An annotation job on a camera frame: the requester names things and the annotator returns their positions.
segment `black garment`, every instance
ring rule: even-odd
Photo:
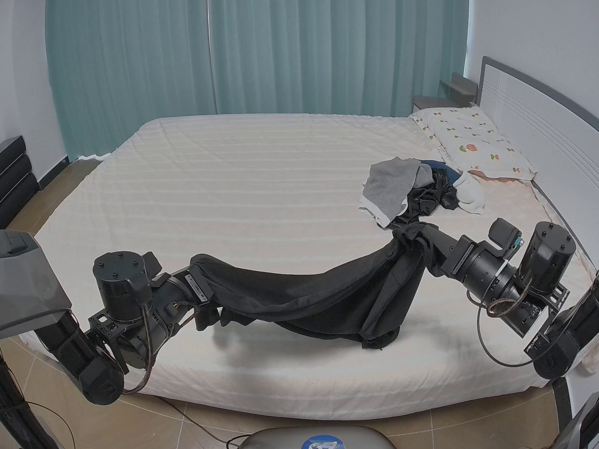
[[[458,207],[458,191],[453,187],[443,168],[431,168],[433,182],[422,188],[413,188],[408,193],[408,209],[395,217],[388,228],[394,229],[419,220],[419,216],[429,216],[439,204],[448,210]]]
[[[260,319],[314,338],[385,347],[399,333],[424,268],[441,275],[443,261],[423,235],[424,227],[415,223],[394,230],[393,240],[380,250],[321,274],[262,273],[207,254],[194,256],[198,284],[212,293],[199,311],[197,327],[205,329],[218,319],[223,326]],[[223,307],[220,317],[218,307]]]

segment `bed sheet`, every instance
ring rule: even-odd
[[[161,118],[111,154],[36,236],[82,328],[101,307],[92,276],[107,252],[152,250],[166,271],[197,253],[280,273],[319,273],[391,239],[357,211],[370,165],[441,159],[409,118],[224,115]],[[487,237],[504,217],[524,238],[548,215],[517,181],[481,180],[484,215],[438,208],[425,219],[459,238]],[[521,254],[515,258],[518,263]],[[573,259],[563,279],[578,299],[589,274]],[[456,281],[425,272],[398,339],[383,351],[315,340],[256,321],[185,327],[160,352],[144,392],[266,415],[359,420],[518,392],[545,380],[504,368],[480,347],[476,307]],[[523,340],[482,319],[491,352],[523,362]],[[43,350],[35,335],[24,340]],[[131,386],[141,378],[132,371]]]

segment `curtain fold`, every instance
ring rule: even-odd
[[[47,0],[46,51],[69,158],[158,117],[213,114],[207,0]]]
[[[71,159],[158,117],[407,116],[463,73],[468,0],[47,0]]]
[[[468,0],[208,0],[218,113],[407,116],[462,74]]]

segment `bed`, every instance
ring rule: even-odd
[[[101,308],[91,267],[106,251],[152,250],[166,271],[208,253],[244,268],[319,273],[379,249],[391,235],[357,205],[370,165],[395,156],[441,159],[435,141],[410,118],[161,118],[103,161],[36,239],[87,329],[84,318]],[[477,241],[497,217],[525,239],[537,221],[561,221],[531,184],[480,182],[484,215],[439,207],[423,220]],[[579,251],[562,280],[572,304],[589,287],[591,271]],[[547,383],[530,365],[493,363],[480,348],[475,314],[459,283],[425,273],[398,339],[383,351],[262,321],[203,332],[189,325],[161,349],[144,392],[258,414],[359,420]],[[500,359],[527,360],[528,340],[502,321],[483,318],[482,333]],[[23,339],[43,351],[35,335]],[[140,378],[133,371],[127,384]]]

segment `patterned pillow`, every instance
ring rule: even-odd
[[[436,137],[453,164],[464,171],[519,180],[532,180],[537,172],[478,107],[422,109],[410,117],[430,139]]]

